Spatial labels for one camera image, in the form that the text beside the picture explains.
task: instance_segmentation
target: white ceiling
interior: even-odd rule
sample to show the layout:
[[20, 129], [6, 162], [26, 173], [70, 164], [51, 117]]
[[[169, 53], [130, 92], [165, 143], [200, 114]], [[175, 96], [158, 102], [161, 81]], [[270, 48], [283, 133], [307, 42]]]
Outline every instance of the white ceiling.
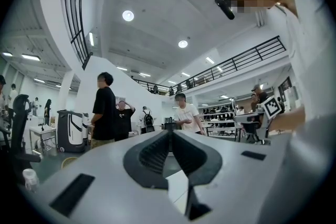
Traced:
[[[104, 0], [102, 10], [100, 45], [109, 51], [103, 56], [136, 79], [142, 78], [130, 70], [163, 84], [220, 40], [256, 24], [254, 14], [229, 20], [214, 0]], [[134, 12], [132, 22], [122, 19], [124, 10]], [[188, 47], [179, 48], [180, 40]]]
[[244, 95], [252, 94], [251, 90], [253, 86], [257, 83], [264, 84], [263, 89], [271, 88], [274, 83], [277, 81], [279, 76], [281, 75], [283, 69], [288, 69], [288, 66], [284, 66], [278, 69], [275, 69], [270, 72], [266, 72], [262, 74], [262, 76], [252, 77], [248, 80], [243, 80], [241, 82], [225, 86], [220, 89], [216, 89], [213, 91], [209, 91], [203, 94], [197, 95], [198, 104], [211, 104], [218, 102], [219, 100], [224, 101], [225, 99], [221, 98], [221, 95], [225, 95], [229, 98], [237, 98], [242, 97]]
[[[61, 83], [66, 64], [52, 38], [44, 30], [40, 3], [37, 0], [14, 0], [2, 25], [0, 52], [10, 52], [13, 57], [5, 57], [12, 66], [31, 78], [46, 83]], [[36, 55], [40, 61], [26, 60], [22, 54]], [[74, 77], [71, 88], [79, 87]]]

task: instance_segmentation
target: ceiling light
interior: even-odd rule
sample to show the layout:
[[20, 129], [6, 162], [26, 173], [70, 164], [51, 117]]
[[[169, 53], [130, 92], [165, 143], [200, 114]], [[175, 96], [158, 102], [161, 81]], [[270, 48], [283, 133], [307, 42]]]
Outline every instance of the ceiling light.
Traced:
[[89, 33], [89, 37], [90, 37], [91, 46], [94, 46], [94, 43], [93, 43], [93, 34], [91, 32]]
[[41, 59], [38, 56], [22, 54], [22, 57], [29, 60], [40, 61]]
[[43, 80], [40, 79], [34, 79], [35, 81], [41, 82], [41, 83], [45, 83]]
[[185, 40], [181, 40], [181, 41], [179, 42], [179, 47], [180, 47], [180, 48], [185, 48], [186, 46], [188, 46], [188, 42], [187, 42], [187, 41], [185, 41]]
[[134, 19], [134, 14], [130, 10], [125, 10], [122, 13], [122, 17], [124, 18], [125, 21], [130, 22]]
[[207, 59], [210, 63], [212, 63], [212, 64], [215, 63], [215, 62], [214, 62], [213, 60], [211, 60], [209, 57], [206, 57], [206, 59]]

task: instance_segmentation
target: black office chair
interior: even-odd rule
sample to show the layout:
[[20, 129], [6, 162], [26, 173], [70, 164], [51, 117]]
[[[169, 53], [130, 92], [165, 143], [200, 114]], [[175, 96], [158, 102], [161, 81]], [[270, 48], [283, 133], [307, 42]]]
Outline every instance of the black office chair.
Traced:
[[[26, 103], [29, 104], [29, 109], [26, 109]], [[10, 131], [0, 126], [0, 132], [4, 134], [4, 140], [6, 144], [5, 154], [8, 155], [8, 160], [11, 162], [17, 181], [18, 183], [24, 185], [25, 180], [23, 178], [22, 171], [24, 169], [31, 168], [31, 162], [39, 163], [41, 161], [39, 156], [26, 154], [24, 147], [25, 143], [22, 141], [27, 117], [31, 111], [28, 95], [18, 95], [14, 100], [13, 110], [15, 112], [15, 116], [13, 118], [11, 146], [9, 146], [7, 137], [10, 135]]]

